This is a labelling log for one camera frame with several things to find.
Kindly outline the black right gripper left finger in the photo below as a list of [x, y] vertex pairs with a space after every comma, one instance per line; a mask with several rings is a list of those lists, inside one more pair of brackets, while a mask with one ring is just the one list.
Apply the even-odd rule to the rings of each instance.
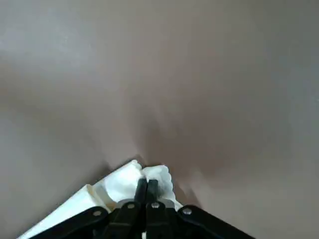
[[138, 181], [134, 198], [121, 200], [112, 212], [89, 208], [35, 235], [36, 239], [130, 239], [146, 197], [148, 182]]

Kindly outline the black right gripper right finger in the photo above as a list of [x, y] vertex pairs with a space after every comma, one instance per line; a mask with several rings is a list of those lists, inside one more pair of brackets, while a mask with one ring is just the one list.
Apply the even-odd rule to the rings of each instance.
[[161, 199], [159, 183], [148, 182], [146, 191], [146, 238], [148, 239], [250, 239], [251, 236], [205, 210]]

